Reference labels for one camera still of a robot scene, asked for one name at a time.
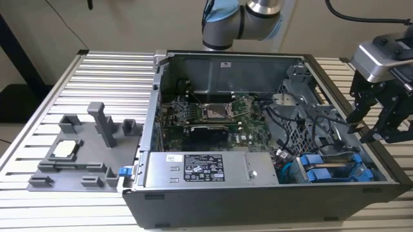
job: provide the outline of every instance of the black pole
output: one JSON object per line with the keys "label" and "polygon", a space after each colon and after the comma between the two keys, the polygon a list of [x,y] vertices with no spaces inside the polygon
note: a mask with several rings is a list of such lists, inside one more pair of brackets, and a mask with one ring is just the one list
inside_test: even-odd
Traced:
{"label": "black pole", "polygon": [[33,64],[27,57],[27,54],[21,48],[21,45],[9,29],[5,20],[0,14],[0,45],[11,59],[31,91],[35,96],[43,100],[48,94],[48,88],[43,82],[43,79],[37,73]]}

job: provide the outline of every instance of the white sticker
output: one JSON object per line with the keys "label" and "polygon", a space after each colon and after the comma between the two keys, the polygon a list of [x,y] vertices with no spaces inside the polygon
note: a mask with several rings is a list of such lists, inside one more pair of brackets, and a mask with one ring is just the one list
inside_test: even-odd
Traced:
{"label": "white sticker", "polygon": [[289,154],[287,154],[286,152],[283,152],[282,155],[281,155],[279,157],[285,159],[287,155],[289,155]]}
{"label": "white sticker", "polygon": [[167,162],[182,162],[183,155],[167,155]]}
{"label": "white sticker", "polygon": [[221,67],[222,68],[230,68],[231,67],[231,62],[221,62]]}

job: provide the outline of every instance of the barcode sticker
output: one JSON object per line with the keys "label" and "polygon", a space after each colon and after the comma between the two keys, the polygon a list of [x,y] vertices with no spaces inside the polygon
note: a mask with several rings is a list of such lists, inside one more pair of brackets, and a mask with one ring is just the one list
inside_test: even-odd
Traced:
{"label": "barcode sticker", "polygon": [[182,155],[167,155],[167,162],[182,162]]}

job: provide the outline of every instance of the computer component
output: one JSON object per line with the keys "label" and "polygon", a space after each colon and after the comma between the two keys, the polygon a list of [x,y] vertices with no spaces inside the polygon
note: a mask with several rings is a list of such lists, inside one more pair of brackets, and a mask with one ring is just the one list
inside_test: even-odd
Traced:
{"label": "computer component", "polygon": [[168,51],[160,63],[122,172],[139,226],[343,220],[410,189],[382,145],[347,134],[351,107],[310,56]]}

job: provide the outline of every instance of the gray post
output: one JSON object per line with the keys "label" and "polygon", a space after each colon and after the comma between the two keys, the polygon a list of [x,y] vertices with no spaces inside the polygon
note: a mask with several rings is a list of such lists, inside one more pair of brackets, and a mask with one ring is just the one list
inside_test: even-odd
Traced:
{"label": "gray post", "polygon": [[88,106],[88,114],[95,118],[96,128],[100,131],[100,135],[107,147],[116,146],[116,140],[112,136],[112,129],[107,122],[104,113],[104,104],[102,102],[91,102]]}

